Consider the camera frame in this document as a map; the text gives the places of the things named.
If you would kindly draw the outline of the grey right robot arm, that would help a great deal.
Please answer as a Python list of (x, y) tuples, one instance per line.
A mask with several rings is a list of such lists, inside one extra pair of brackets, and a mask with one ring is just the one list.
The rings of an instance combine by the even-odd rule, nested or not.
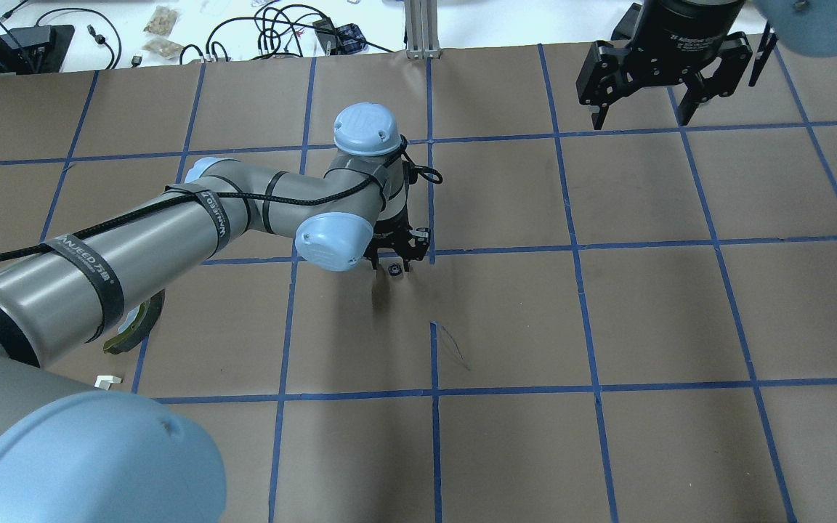
[(763, 36), (751, 46), (734, 30), (742, 1), (644, 1), (619, 20), (613, 41), (591, 43), (578, 74), (578, 102), (591, 110), (594, 129), (609, 107), (647, 87), (683, 85), (678, 122), (689, 123), (701, 104), (734, 95), (742, 76), (756, 85), (778, 43), (807, 57), (837, 56), (837, 1), (757, 1)]

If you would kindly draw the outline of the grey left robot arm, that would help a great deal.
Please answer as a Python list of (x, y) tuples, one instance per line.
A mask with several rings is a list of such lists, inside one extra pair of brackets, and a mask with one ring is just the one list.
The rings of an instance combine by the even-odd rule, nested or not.
[(254, 230), (346, 272), (380, 248), (422, 259), (408, 224), (416, 169), (391, 110), (360, 102), (333, 125), (320, 178), (201, 158), (182, 183), (89, 229), (3, 254), (0, 269), (0, 522), (218, 522), (227, 480), (213, 438), (161, 403), (47, 371), (137, 317), (165, 288)]

